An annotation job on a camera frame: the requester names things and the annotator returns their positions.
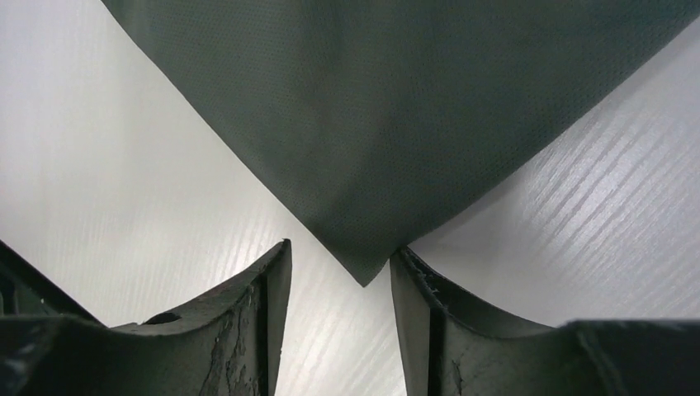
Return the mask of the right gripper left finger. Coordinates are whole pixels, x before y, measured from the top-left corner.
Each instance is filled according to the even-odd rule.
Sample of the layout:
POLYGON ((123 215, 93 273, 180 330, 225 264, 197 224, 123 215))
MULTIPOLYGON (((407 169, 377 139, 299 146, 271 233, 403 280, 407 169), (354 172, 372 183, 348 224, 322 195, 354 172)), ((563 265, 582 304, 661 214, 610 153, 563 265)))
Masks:
POLYGON ((283 240, 238 275, 110 328, 1 247, 4 395, 271 395, 291 288, 283 240))

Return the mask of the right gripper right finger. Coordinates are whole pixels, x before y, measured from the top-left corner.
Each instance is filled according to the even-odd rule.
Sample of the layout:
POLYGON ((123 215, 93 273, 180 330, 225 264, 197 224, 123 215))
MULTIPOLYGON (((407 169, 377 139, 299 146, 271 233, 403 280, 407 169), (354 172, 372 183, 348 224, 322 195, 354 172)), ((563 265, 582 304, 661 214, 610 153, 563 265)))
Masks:
POLYGON ((696 320, 576 320, 548 327, 435 272, 408 248, 390 259, 410 395, 696 395, 696 320))

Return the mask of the dark grey t-shirt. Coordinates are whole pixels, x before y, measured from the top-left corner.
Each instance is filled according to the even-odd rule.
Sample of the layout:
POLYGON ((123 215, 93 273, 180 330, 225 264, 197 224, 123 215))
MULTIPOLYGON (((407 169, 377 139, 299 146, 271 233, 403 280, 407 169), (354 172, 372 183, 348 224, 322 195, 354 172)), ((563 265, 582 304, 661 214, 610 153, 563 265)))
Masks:
POLYGON ((696 1, 108 1, 360 284, 543 150, 696 1))

